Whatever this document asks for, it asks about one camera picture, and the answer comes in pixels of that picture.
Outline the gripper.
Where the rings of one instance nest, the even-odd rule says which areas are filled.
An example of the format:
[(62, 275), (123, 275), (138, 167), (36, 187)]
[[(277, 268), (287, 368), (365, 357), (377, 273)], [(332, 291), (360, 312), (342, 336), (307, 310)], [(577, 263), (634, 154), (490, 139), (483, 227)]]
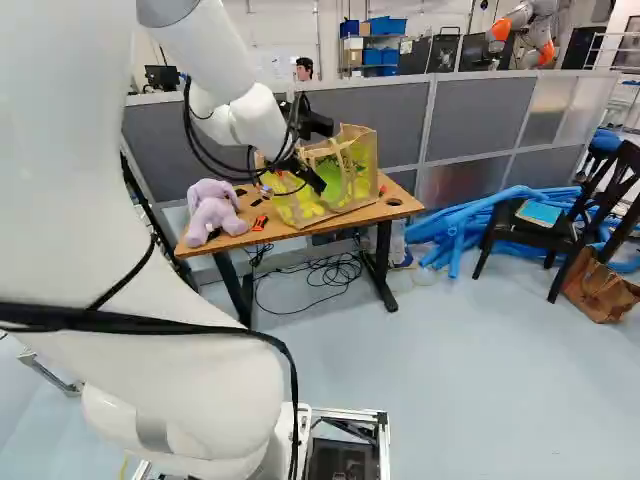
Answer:
[[(313, 111), (306, 95), (300, 95), (297, 100), (285, 103), (285, 119), (293, 135), (303, 140), (310, 140), (313, 134), (324, 138), (334, 135), (334, 120)], [(321, 196), (326, 189), (327, 183), (311, 167), (300, 167), (297, 176), (309, 185), (317, 196)]]

